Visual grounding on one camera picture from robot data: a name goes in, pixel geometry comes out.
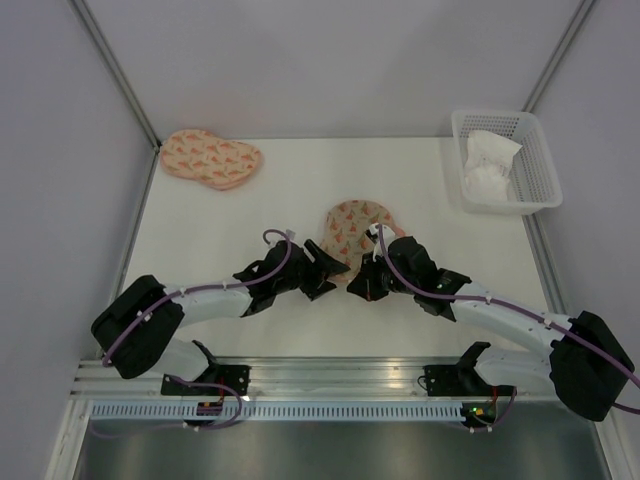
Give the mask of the floral mesh laundry bag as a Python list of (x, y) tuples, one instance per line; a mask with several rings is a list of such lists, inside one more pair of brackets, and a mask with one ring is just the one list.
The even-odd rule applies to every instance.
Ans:
[(405, 236), (390, 211), (372, 200), (347, 200), (328, 211), (320, 248), (349, 267), (346, 273), (333, 275), (332, 283), (348, 284), (358, 274), (363, 255), (374, 249), (374, 243), (366, 235), (374, 223), (390, 227), (397, 236)]

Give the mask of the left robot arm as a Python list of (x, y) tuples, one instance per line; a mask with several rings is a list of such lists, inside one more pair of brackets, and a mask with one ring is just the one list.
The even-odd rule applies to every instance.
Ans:
[(195, 395), (206, 396), (218, 384), (215, 360), (202, 342), (177, 339), (180, 328), (250, 317), (294, 290), (314, 301), (336, 288), (333, 277), (348, 271), (313, 241), (298, 246), (284, 238), (264, 259), (218, 283), (171, 288), (143, 275), (94, 320), (91, 334), (104, 352), (103, 363), (121, 378), (147, 372), (177, 376)]

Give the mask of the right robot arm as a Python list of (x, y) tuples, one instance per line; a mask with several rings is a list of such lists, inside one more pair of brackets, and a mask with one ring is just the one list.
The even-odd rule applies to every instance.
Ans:
[(373, 249), (362, 257), (348, 292), (366, 301), (409, 295), (426, 313), (488, 330), (516, 345), (501, 350), (477, 342), (459, 359), (459, 388), (478, 395), (489, 386), (552, 394), (572, 412), (600, 422), (628, 383), (635, 366), (604, 320), (588, 311), (575, 317), (532, 310), (496, 296), (458, 272), (439, 268), (410, 236), (381, 224), (366, 234)]

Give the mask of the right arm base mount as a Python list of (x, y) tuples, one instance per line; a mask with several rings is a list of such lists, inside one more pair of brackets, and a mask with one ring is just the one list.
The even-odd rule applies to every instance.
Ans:
[(515, 387), (487, 383), (474, 368), (458, 365), (425, 365), (416, 384), (430, 397), (485, 398), (510, 397)]

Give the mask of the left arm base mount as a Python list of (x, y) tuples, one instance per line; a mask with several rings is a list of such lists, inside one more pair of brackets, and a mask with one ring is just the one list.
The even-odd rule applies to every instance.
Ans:
[(218, 365), (208, 367), (195, 380), (178, 380), (165, 374), (161, 385), (161, 395), (168, 397), (214, 397), (214, 400), (203, 400), (197, 403), (194, 413), (196, 418), (229, 416), (237, 410), (237, 399), (231, 393), (235, 391), (240, 397), (247, 393), (250, 383), (248, 365)]

